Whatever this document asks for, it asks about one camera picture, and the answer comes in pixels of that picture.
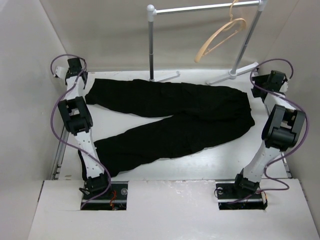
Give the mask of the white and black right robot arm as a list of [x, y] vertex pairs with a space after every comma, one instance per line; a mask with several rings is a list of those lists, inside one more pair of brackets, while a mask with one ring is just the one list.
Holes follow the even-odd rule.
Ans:
[[232, 192], [238, 198], [259, 192], [260, 182], [268, 166], [297, 144], [307, 115], [299, 106], [286, 99], [285, 73], [272, 70], [269, 74], [250, 78], [252, 95], [261, 98], [268, 119], [261, 133], [261, 145], [251, 162], [235, 177]]

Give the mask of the black trousers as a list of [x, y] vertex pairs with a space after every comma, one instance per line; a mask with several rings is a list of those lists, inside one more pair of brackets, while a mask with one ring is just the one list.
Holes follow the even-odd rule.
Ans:
[[85, 102], [154, 119], [94, 143], [112, 177], [228, 143], [255, 125], [247, 93], [228, 86], [97, 78]]

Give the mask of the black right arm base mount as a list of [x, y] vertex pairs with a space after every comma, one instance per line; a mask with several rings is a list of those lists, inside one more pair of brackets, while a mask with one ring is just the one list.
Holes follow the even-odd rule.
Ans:
[[265, 193], [238, 187], [234, 181], [216, 181], [214, 196], [219, 210], [265, 210], [268, 207]]

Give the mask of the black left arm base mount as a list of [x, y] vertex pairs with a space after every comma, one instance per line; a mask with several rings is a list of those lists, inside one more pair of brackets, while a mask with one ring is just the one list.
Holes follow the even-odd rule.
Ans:
[[128, 188], [128, 181], [114, 181], [107, 193], [90, 200], [80, 209], [83, 211], [125, 211]]

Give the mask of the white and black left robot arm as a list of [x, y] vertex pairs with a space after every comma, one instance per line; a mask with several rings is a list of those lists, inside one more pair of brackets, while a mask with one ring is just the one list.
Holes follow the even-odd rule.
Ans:
[[111, 177], [100, 162], [92, 136], [93, 119], [84, 98], [88, 73], [85, 60], [74, 56], [67, 60], [68, 69], [55, 70], [64, 78], [66, 94], [58, 101], [57, 108], [65, 129], [73, 135], [78, 150], [84, 187], [79, 190], [88, 198], [108, 199], [112, 195]]

